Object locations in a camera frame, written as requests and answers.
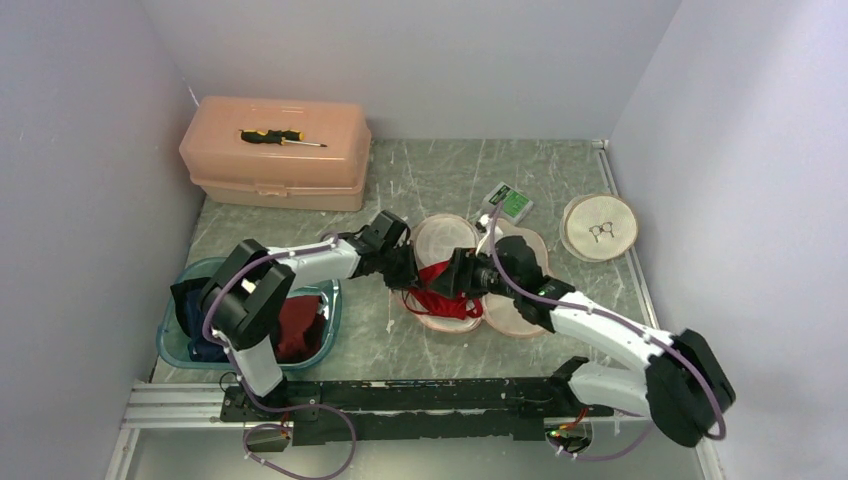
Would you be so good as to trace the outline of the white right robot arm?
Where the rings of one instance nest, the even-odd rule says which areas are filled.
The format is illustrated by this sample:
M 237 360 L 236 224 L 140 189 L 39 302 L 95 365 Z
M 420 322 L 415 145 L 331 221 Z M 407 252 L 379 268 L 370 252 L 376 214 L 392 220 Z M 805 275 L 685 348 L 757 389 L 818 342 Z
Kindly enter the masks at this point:
M 484 253 L 455 249 L 428 288 L 450 299 L 508 298 L 528 323 L 583 341 L 620 363 L 611 369 L 583 362 L 555 383 L 551 401 L 564 415 L 586 405 L 623 410 L 650 419 L 685 447 L 727 436 L 724 415 L 736 393 L 704 336 L 651 328 L 599 305 L 544 273 L 519 236 L 503 237 Z

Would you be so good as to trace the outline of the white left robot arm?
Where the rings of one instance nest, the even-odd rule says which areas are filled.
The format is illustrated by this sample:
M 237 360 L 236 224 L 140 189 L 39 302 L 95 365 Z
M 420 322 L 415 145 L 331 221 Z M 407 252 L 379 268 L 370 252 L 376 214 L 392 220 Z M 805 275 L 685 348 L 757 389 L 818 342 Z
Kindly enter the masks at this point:
M 273 338 L 282 331 L 279 314 L 290 292 L 372 274 L 391 289 L 420 284 L 410 227 L 386 210 L 357 231 L 327 233 L 305 246 L 273 249 L 244 240 L 209 279 L 198 301 L 201 333 L 223 348 L 258 417 L 275 419 L 287 406 Z

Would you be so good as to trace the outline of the red satin bra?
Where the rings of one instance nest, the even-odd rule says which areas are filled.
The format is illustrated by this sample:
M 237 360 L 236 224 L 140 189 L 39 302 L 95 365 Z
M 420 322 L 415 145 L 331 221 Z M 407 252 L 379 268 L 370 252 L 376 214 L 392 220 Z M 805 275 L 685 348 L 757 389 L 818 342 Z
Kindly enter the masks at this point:
M 446 298 L 430 289 L 430 284 L 446 271 L 450 261 L 434 263 L 419 270 L 420 288 L 410 288 L 401 293 L 405 308 L 416 315 L 427 315 L 459 321 L 480 319 L 484 309 L 479 299 L 466 296 Z

